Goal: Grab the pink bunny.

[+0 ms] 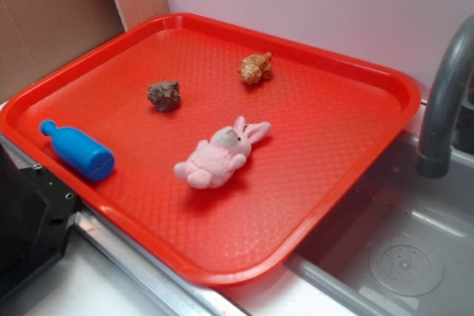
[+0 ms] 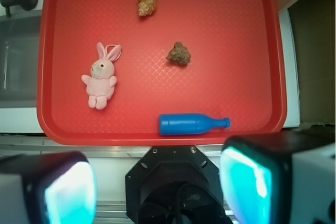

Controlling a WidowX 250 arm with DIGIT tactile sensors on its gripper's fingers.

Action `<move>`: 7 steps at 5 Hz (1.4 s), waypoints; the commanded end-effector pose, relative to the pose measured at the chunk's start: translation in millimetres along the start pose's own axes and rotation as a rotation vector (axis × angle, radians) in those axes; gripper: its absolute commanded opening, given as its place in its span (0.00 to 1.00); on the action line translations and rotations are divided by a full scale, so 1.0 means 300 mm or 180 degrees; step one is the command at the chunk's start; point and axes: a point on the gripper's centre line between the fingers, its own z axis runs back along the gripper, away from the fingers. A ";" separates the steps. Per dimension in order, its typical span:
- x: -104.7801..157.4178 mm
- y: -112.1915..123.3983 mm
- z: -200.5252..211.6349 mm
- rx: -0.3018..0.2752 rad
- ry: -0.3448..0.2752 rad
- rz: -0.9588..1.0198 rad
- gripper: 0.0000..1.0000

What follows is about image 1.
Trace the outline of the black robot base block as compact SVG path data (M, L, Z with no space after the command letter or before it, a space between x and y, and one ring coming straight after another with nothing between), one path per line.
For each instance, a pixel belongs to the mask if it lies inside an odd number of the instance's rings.
M77 194L39 165L18 168L1 149L1 299L59 262Z

